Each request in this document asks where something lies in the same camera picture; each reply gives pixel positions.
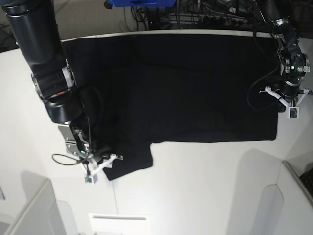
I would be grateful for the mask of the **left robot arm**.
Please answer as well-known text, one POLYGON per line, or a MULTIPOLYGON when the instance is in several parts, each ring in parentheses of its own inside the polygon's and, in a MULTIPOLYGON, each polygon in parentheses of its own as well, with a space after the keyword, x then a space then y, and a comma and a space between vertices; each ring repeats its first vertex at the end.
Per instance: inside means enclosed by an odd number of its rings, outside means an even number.
POLYGON ((257 112, 272 107, 255 108, 250 103, 250 93, 253 87, 265 79, 275 83, 265 86, 260 93, 267 93, 274 97, 276 105, 281 103, 282 112, 288 118, 299 118, 300 103, 312 95, 310 89, 301 89, 300 85, 305 76, 311 72, 311 64, 307 55, 303 54, 299 46, 299 36, 291 20, 291 6, 287 0, 256 0, 256 6, 266 24, 272 26, 271 36, 278 43, 277 65, 273 71, 255 81, 247 91, 248 105, 257 112))

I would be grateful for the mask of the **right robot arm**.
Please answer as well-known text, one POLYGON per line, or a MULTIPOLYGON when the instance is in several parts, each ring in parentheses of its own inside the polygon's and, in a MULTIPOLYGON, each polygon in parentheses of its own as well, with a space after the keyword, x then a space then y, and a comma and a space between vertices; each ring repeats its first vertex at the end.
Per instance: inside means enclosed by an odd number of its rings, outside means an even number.
POLYGON ((32 71, 35 90, 66 149, 88 178, 123 156, 92 143, 91 123, 65 56, 51 0, 2 0, 13 36, 32 71))

